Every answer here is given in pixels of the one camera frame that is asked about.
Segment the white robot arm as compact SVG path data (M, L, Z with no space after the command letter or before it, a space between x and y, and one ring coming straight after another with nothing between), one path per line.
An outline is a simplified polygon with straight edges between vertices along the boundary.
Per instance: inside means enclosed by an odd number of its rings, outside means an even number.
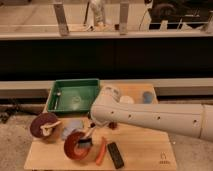
M121 103L120 97L115 86L101 89L90 110L96 125L117 122L213 142L213 105L128 104Z

